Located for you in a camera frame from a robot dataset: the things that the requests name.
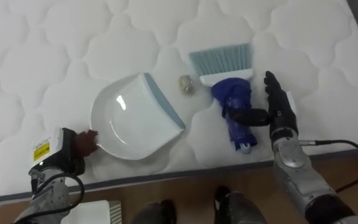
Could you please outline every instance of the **yellow warning label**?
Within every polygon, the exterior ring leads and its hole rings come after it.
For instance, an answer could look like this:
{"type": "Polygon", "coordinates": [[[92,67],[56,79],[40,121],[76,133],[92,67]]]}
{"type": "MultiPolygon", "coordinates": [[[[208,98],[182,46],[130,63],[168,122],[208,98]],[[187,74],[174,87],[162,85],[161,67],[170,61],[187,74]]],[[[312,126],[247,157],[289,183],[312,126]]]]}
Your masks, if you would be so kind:
{"type": "Polygon", "coordinates": [[[34,161],[37,161],[37,159],[41,158],[42,156],[44,156],[46,153],[49,152],[49,142],[39,146],[35,151],[34,151],[34,161]]]}

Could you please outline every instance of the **wooden floor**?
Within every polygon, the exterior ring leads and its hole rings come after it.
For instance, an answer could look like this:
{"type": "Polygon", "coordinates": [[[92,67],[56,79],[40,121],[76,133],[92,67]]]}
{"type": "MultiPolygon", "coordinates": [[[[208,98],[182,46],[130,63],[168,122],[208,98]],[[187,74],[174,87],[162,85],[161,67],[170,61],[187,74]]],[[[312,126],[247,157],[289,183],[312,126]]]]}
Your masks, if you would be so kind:
{"type": "MultiPolygon", "coordinates": [[[[358,177],[358,157],[331,159],[313,163],[316,170],[334,188],[358,177]]],[[[225,174],[166,180],[130,187],[91,192],[84,202],[120,200],[124,223],[146,203],[173,199],[178,210],[178,223],[213,223],[213,194],[219,185],[243,192],[253,200],[269,223],[306,223],[288,197],[278,189],[271,168],[245,170],[225,174]]],[[[358,214],[358,185],[340,193],[341,198],[358,214]]],[[[26,203],[0,206],[0,223],[11,223],[26,203]]]]}

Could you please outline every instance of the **quilted pattern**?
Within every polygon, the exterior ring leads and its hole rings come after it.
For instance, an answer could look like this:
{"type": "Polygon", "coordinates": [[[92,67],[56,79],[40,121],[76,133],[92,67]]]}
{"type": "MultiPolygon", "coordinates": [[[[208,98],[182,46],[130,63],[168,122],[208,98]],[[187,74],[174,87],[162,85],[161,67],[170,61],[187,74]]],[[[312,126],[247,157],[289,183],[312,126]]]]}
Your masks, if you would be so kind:
{"type": "Polygon", "coordinates": [[[99,91],[142,72],[185,131],[141,161],[97,151],[85,183],[271,159],[267,128],[253,129],[260,144],[251,155],[232,149],[188,58],[244,42],[253,47],[255,107],[267,107],[262,80],[271,70],[292,92],[301,138],[358,142],[358,26],[346,0],[0,0],[0,195],[30,191],[34,139],[56,126],[86,130],[99,91]],[[192,77],[193,96],[180,93],[182,75],[192,77]]]}

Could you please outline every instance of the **white quilted mattress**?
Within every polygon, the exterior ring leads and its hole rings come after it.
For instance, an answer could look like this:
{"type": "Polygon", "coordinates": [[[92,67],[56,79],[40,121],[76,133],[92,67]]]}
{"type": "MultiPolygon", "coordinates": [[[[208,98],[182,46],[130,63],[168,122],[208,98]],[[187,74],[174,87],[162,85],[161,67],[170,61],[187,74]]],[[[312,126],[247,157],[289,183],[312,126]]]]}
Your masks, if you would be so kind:
{"type": "Polygon", "coordinates": [[[271,160],[268,128],[253,129],[252,154],[235,152],[188,58],[246,42],[254,107],[267,108],[262,79],[270,70],[295,99],[302,139],[358,142],[358,26],[345,0],[0,0],[0,196],[30,191],[34,139],[56,126],[88,129],[99,91],[143,72],[184,133],[141,161],[99,150],[86,160],[86,184],[271,160]],[[182,75],[193,78],[193,96],[180,93],[182,75]]]}

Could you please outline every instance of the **robotic hand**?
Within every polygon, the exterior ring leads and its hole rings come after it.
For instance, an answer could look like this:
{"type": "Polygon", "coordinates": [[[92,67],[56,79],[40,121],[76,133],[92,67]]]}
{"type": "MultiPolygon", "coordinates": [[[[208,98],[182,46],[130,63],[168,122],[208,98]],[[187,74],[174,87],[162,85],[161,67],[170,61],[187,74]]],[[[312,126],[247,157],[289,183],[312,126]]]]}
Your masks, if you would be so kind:
{"type": "Polygon", "coordinates": [[[15,224],[60,224],[84,196],[84,185],[77,177],[85,172],[84,157],[97,150],[96,131],[80,134],[63,128],[34,147],[34,164],[29,175],[33,197],[15,224]],[[75,180],[80,196],[70,205],[65,178],[75,180]]]}
{"type": "MultiPolygon", "coordinates": [[[[358,216],[313,169],[310,158],[303,152],[301,143],[316,145],[316,141],[298,140],[296,116],[275,75],[266,72],[264,82],[268,113],[254,117],[259,118],[257,124],[270,123],[276,182],[309,223],[358,223],[358,216]]],[[[257,111],[231,111],[229,114],[234,121],[250,126],[246,117],[255,113],[257,111]]]]}

